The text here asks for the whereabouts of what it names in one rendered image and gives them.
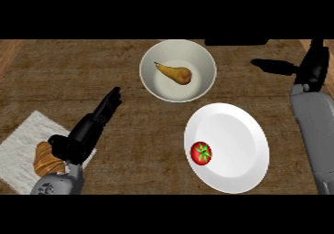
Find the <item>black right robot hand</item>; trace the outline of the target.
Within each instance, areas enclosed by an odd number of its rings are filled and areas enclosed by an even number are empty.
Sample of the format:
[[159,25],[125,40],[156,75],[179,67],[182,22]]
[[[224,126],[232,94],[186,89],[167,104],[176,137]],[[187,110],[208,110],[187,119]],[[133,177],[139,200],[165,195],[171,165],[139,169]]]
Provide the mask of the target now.
[[310,41],[310,48],[298,66],[283,60],[255,58],[249,63],[263,72],[295,75],[294,85],[300,84],[304,92],[319,92],[326,79],[326,69],[329,61],[328,47],[323,46],[322,39]]

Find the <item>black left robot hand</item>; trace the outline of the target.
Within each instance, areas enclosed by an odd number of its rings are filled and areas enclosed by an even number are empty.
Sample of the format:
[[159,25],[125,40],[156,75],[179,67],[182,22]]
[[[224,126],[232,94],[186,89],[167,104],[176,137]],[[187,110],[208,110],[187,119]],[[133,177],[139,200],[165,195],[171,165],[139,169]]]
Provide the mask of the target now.
[[52,155],[57,159],[68,161],[72,165],[83,164],[120,104],[120,87],[115,87],[105,95],[94,111],[75,124],[69,134],[50,136],[47,143],[52,145]]

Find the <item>brown pear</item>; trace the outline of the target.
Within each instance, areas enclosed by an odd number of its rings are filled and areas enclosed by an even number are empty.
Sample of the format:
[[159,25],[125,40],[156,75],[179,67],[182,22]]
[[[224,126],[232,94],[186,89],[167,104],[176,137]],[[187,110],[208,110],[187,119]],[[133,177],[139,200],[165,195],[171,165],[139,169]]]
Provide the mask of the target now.
[[190,82],[192,72],[186,67],[173,68],[155,63],[155,68],[177,84],[186,85]]

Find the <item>pale round bowl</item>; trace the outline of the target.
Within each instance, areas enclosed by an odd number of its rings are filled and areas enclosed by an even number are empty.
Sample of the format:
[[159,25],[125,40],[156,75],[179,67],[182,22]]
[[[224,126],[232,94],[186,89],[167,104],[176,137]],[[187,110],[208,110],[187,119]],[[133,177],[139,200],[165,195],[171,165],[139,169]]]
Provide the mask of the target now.
[[162,101],[187,102],[214,84],[216,64],[207,49],[184,39],[168,39],[146,51],[139,77],[149,93]]

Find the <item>white oval plate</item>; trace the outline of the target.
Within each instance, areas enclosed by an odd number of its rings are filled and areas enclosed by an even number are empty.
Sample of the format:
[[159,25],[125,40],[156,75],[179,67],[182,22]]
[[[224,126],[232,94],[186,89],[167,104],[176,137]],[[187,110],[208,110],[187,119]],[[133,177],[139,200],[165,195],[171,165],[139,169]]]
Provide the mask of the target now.
[[[190,159],[195,142],[210,145],[213,159],[207,165]],[[195,111],[183,130],[183,151],[198,178],[220,192],[244,193],[261,182],[269,145],[257,121],[236,106],[211,103]]]

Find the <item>brown croissant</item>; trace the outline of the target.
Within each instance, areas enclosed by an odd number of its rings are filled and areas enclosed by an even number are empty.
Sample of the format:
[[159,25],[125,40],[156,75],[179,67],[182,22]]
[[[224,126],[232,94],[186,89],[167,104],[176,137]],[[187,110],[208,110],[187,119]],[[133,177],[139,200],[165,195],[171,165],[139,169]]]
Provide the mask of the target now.
[[65,172],[63,161],[53,156],[52,145],[47,142],[37,144],[32,167],[38,177],[43,177],[46,174]]

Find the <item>white cloth napkin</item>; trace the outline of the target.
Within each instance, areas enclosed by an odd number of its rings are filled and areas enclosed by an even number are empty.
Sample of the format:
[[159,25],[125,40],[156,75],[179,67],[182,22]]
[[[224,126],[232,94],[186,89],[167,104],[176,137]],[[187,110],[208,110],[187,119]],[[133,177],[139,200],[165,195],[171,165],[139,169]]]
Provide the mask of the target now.
[[35,148],[53,134],[68,135],[69,131],[38,111],[32,111],[0,143],[0,179],[19,195],[31,193],[40,180],[32,166]]

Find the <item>red tomato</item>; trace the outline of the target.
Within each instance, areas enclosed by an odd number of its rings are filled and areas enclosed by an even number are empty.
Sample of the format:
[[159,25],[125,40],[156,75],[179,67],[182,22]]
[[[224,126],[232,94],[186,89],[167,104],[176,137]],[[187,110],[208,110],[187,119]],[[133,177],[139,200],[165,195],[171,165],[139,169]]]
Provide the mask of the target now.
[[207,165],[213,159],[210,145],[205,142],[195,142],[190,146],[190,159],[196,165]]

